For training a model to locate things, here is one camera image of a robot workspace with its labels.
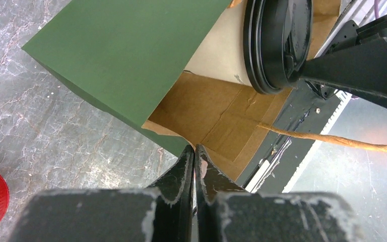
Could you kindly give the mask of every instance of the purple cable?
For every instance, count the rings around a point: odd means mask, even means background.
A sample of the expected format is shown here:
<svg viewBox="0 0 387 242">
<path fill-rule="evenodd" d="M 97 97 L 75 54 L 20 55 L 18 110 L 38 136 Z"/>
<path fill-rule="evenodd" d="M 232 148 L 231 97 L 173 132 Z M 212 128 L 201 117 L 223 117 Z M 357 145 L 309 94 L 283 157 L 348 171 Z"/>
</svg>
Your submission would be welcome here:
<svg viewBox="0 0 387 242">
<path fill-rule="evenodd" d="M 374 0 L 374 17 L 379 18 L 379 0 Z"/>
</svg>

